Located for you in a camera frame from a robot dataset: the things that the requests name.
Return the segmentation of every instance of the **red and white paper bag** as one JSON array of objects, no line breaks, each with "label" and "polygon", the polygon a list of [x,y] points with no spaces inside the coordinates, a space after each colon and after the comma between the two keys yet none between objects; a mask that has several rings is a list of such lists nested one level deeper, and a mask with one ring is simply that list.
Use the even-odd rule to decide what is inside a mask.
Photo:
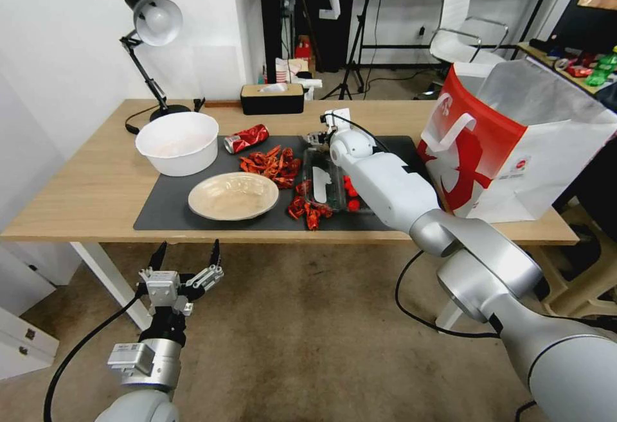
[{"label": "red and white paper bag", "polygon": [[470,68],[451,68],[418,153],[455,215],[538,219],[615,133],[617,116],[527,61],[490,72],[478,94],[489,107],[461,82]]}]

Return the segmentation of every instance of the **lamp arm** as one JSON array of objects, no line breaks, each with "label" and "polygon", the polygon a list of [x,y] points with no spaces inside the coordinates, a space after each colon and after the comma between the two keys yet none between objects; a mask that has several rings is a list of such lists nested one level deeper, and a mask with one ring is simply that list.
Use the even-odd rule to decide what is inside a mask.
[{"label": "lamp arm", "polygon": [[120,39],[120,42],[122,43],[123,48],[127,50],[127,53],[137,66],[137,69],[139,69],[141,76],[146,82],[146,85],[148,86],[156,100],[159,102],[159,108],[161,109],[161,113],[165,115],[168,113],[168,107],[166,102],[167,97],[165,96],[165,92],[161,89],[159,84],[148,75],[146,70],[141,65],[141,62],[139,62],[139,59],[137,59],[137,56],[135,55],[134,48],[142,43],[141,40],[133,38],[133,35],[135,35],[136,33],[137,32],[135,30],[132,30],[129,34],[122,37]]}]

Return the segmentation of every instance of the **tissue box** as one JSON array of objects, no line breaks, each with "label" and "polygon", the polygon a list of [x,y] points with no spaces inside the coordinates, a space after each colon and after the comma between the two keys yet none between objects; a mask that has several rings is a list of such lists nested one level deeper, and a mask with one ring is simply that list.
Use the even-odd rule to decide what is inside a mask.
[{"label": "tissue box", "polygon": [[304,111],[304,91],[300,84],[285,84],[286,91],[260,91],[268,85],[245,85],[240,102],[245,115],[299,114]]}]

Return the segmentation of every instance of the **white bowl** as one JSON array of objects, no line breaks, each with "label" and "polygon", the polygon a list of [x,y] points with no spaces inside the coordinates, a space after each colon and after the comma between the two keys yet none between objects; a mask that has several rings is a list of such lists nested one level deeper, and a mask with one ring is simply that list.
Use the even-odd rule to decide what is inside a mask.
[{"label": "white bowl", "polygon": [[135,147],[163,175],[187,176],[209,167],[217,158],[219,124],[198,112],[159,117],[143,127]]},{"label": "white bowl", "polygon": [[188,195],[188,206],[210,220],[248,220],[274,207],[278,195],[272,180],[255,173],[235,171],[210,177],[196,185]]}]

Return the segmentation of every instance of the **lamp shade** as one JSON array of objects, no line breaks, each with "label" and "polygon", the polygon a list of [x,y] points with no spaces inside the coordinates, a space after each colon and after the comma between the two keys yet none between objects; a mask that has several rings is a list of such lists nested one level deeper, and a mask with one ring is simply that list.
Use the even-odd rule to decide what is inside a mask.
[{"label": "lamp shade", "polygon": [[133,10],[133,23],[141,40],[151,46],[173,41],[182,28],[182,11],[170,0],[124,0]]}]

